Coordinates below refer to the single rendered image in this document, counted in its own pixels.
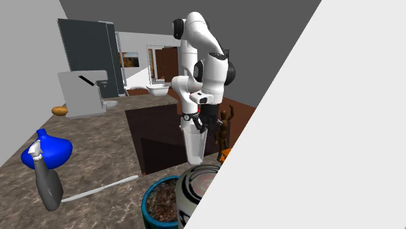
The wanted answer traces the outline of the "blue pot with brown soil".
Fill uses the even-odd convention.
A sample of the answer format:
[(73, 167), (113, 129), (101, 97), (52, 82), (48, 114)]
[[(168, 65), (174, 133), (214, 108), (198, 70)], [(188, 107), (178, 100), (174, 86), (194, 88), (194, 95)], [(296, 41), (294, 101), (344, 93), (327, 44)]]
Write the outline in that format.
[(146, 229), (185, 229), (190, 213), (180, 176), (162, 178), (150, 186), (141, 203)]

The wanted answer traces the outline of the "tall white cup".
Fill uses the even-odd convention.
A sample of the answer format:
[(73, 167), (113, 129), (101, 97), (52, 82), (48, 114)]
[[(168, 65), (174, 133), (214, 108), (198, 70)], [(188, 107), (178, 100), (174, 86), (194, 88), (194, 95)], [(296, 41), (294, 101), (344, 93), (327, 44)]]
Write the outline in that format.
[(187, 161), (191, 165), (200, 165), (203, 162), (207, 130), (201, 133), (195, 125), (180, 126), (183, 133)]

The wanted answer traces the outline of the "grey coffee machine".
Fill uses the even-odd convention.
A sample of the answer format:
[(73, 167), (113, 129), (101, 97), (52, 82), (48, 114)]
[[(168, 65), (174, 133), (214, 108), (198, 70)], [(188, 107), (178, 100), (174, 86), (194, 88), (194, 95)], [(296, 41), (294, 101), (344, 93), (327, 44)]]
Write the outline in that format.
[(118, 105), (116, 100), (104, 100), (98, 81), (108, 79), (105, 70), (60, 72), (57, 74), (70, 119), (104, 115)]

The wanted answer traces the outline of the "black and white patterned vase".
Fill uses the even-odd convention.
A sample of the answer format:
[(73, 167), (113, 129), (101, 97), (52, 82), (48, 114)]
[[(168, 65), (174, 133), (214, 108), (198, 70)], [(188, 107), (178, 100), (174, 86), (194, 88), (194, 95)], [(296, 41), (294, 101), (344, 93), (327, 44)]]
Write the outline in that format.
[(175, 188), (178, 229), (184, 229), (219, 169), (219, 165), (197, 165), (178, 178)]

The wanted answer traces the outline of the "brown door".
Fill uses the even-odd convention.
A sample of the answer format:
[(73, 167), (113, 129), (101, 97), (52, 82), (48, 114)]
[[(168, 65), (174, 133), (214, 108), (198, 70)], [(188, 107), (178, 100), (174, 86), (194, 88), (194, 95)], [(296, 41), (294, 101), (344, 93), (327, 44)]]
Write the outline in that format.
[(164, 47), (155, 50), (157, 78), (170, 83), (178, 75), (178, 50), (177, 47)]

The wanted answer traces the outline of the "long grey white stick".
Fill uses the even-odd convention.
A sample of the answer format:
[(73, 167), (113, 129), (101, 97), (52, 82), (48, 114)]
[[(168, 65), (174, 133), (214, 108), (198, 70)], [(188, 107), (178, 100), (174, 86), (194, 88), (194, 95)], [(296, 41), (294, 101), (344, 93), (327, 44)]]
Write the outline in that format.
[(119, 184), (122, 184), (122, 183), (130, 182), (130, 181), (136, 180), (137, 178), (139, 178), (139, 175), (130, 176), (130, 177), (124, 178), (122, 180), (119, 180), (117, 182), (113, 182), (113, 183), (110, 183), (108, 185), (104, 185), (102, 187), (92, 189), (92, 190), (86, 191), (84, 193), (80, 193), (78, 195), (74, 195), (74, 196), (71, 196), (71, 197), (68, 197), (68, 198), (64, 198), (64, 199), (61, 200), (61, 203), (70, 202), (70, 201), (73, 201), (73, 200), (77, 200), (79, 198), (83, 198), (85, 196), (93, 195), (95, 193), (98, 193), (98, 192), (106, 189), (106, 188), (113, 187), (115, 185), (119, 185)]

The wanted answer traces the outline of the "orange wall picture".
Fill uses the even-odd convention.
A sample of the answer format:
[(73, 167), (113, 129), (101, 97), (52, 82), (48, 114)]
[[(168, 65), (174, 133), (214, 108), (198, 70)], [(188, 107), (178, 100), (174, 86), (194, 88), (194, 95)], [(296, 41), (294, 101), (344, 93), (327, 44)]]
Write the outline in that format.
[(119, 54), (120, 66), (124, 68), (139, 67), (139, 56), (137, 52), (122, 52)]

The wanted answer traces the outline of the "white bowl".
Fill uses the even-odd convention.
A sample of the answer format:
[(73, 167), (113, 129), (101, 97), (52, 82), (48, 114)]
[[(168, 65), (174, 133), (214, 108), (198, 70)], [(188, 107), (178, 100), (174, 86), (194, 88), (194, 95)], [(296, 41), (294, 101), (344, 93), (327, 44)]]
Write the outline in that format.
[(155, 97), (166, 96), (169, 91), (169, 86), (166, 84), (153, 84), (146, 86), (149, 94)]

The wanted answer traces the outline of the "brown wooden mannequin figure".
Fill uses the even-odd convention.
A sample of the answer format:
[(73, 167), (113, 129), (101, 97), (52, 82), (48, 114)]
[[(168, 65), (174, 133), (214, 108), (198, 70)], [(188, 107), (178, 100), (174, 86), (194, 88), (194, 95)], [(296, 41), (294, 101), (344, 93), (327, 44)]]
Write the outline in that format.
[(215, 145), (219, 145), (219, 153), (217, 155), (217, 160), (220, 162), (220, 157), (221, 157), (221, 152), (225, 149), (228, 148), (228, 142), (227, 142), (227, 129), (228, 129), (228, 122), (231, 121), (231, 119), (234, 117), (234, 107), (232, 105), (229, 105), (230, 107), (230, 115), (227, 115), (226, 110), (221, 110), (220, 112), (220, 120), (223, 121), (223, 126), (220, 132), (215, 132), (214, 134), (214, 139), (215, 139)]

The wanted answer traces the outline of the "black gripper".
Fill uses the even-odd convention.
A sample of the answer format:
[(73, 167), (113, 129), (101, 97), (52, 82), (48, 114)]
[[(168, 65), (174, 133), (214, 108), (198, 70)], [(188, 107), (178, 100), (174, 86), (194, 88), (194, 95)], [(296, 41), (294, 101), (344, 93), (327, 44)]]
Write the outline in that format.
[(215, 132), (220, 132), (223, 126), (223, 121), (217, 118), (218, 112), (219, 104), (202, 104), (200, 106), (200, 117), (193, 117), (193, 123), (197, 130), (199, 130), (200, 133), (203, 133), (206, 131), (205, 125), (214, 125), (214, 123), (216, 123)]

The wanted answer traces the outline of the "dark brown robot stand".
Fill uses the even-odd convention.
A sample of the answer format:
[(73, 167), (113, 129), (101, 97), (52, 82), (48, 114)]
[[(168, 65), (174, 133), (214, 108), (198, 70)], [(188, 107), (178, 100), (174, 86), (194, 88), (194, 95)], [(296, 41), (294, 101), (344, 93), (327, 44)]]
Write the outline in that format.
[[(132, 109), (125, 114), (143, 175), (188, 163), (177, 105)], [(213, 136), (207, 133), (204, 157), (217, 152)]]

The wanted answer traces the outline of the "blue round vase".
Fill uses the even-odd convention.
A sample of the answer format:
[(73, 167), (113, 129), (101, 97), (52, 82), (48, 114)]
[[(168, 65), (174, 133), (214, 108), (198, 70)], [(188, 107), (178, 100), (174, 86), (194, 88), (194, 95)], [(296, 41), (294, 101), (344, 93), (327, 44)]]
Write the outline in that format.
[(45, 129), (36, 131), (37, 139), (21, 153), (21, 161), (34, 169), (34, 162), (43, 159), (48, 169), (55, 169), (69, 160), (73, 146), (67, 139), (48, 135)]

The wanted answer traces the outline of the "dark grey fridge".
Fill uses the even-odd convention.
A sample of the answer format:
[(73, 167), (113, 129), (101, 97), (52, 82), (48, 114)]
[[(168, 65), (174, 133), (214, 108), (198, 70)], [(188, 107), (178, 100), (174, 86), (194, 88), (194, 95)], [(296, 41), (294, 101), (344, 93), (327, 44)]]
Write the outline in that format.
[(58, 26), (71, 71), (105, 70), (104, 98), (124, 94), (115, 26), (109, 22), (58, 19)]

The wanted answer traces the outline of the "grey bottle with white top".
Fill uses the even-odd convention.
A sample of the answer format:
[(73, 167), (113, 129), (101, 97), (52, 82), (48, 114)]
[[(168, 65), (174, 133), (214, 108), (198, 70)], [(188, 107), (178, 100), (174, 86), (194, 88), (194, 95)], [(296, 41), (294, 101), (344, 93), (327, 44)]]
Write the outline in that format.
[(28, 154), (34, 162), (36, 186), (44, 207), (48, 211), (55, 211), (61, 204), (64, 190), (59, 175), (55, 170), (47, 168), (42, 155), (40, 140), (36, 140), (29, 147)]

